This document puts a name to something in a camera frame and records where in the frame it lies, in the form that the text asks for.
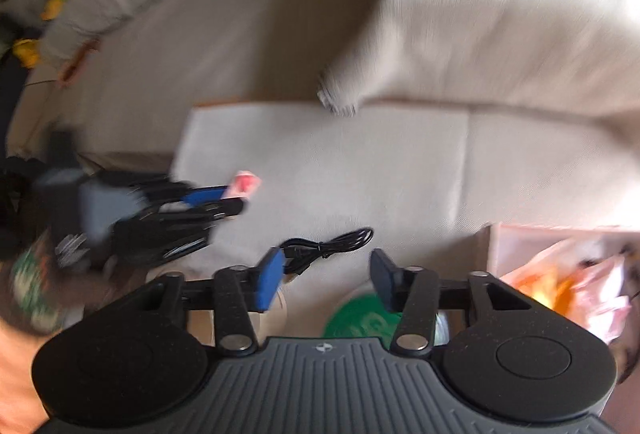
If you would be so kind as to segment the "left gloved hand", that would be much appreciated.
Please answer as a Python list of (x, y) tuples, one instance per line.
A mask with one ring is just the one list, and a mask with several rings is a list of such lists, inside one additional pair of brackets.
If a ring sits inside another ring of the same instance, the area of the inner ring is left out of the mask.
[(64, 274), (45, 232), (1, 265), (1, 431), (32, 433), (46, 413), (32, 384), (32, 360), (59, 332), (68, 313), (96, 291), (85, 278)]

